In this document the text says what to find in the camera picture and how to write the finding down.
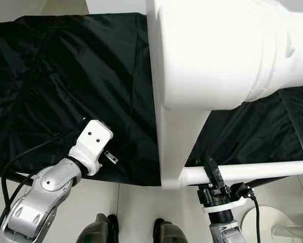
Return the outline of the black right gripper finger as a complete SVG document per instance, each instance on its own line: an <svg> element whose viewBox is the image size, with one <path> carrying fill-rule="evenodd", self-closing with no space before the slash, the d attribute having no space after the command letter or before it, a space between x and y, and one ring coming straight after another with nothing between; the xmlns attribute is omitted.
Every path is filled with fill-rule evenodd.
<svg viewBox="0 0 303 243"><path fill-rule="evenodd" d="M212 156L206 153L203 154L203 168L213 187L221 188L225 186L225 181L219 171L217 162Z"/></svg>

